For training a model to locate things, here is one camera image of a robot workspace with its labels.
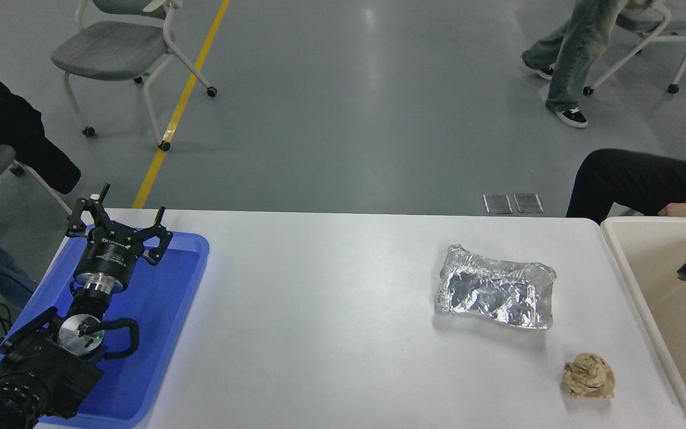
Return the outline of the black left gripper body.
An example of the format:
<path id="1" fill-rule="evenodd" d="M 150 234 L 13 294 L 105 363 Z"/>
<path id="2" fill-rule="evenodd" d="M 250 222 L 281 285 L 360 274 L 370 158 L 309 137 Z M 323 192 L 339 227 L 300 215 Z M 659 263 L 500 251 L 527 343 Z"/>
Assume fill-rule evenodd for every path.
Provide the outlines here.
<path id="1" fill-rule="evenodd" d="M 126 241 L 129 237 L 135 239 L 137 232 L 137 229 L 130 229 L 109 235 L 104 229 L 90 231 L 73 279 L 86 285 L 103 275 L 111 278 L 113 287 L 128 286 L 139 256 L 144 252 L 140 241 Z"/>

